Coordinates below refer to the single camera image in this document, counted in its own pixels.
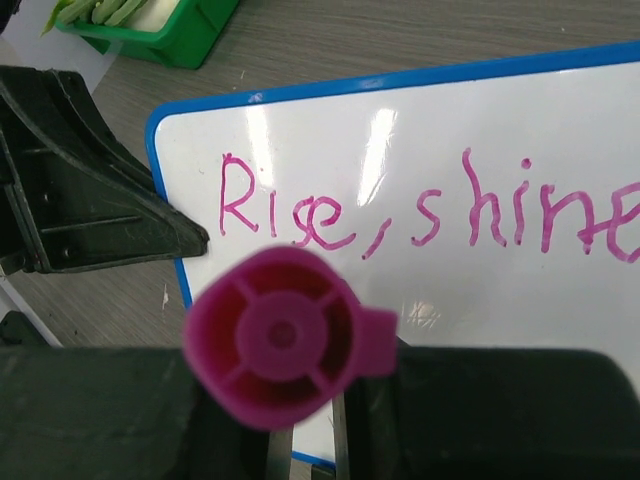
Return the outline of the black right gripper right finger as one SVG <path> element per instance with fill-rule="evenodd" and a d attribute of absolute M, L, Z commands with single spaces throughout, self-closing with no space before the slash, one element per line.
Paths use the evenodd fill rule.
<path fill-rule="evenodd" d="M 635 479 L 639 399 L 589 350 L 420 347 L 344 394 L 353 479 Z"/>

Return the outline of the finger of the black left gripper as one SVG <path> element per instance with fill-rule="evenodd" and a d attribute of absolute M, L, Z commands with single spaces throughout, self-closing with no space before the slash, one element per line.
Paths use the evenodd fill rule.
<path fill-rule="evenodd" d="M 2 272 L 198 257 L 208 241 L 203 227 L 158 195 L 79 73 L 2 67 Z"/>

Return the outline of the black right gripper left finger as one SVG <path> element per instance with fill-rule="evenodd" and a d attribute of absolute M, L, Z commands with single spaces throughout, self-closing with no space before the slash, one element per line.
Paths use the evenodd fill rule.
<path fill-rule="evenodd" d="M 5 479 L 286 479 L 291 435 L 246 428 L 177 349 L 5 347 Z"/>

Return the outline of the white red-tipped whiteboard marker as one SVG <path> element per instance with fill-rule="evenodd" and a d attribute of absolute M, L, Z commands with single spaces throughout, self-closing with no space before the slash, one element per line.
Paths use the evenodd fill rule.
<path fill-rule="evenodd" d="M 359 377 L 396 366 L 396 313 L 360 303 L 321 257 L 262 250 L 207 287 L 187 312 L 184 355 L 239 423 L 290 428 Z"/>

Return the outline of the blue-framed whiteboard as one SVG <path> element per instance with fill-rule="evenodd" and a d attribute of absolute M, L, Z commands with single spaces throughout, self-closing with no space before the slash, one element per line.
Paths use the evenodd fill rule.
<path fill-rule="evenodd" d="M 187 312 L 299 247 L 396 313 L 396 344 L 595 351 L 639 399 L 637 43 L 170 102 L 146 147 L 209 236 L 176 264 Z M 303 457 L 345 391 L 290 427 Z"/>

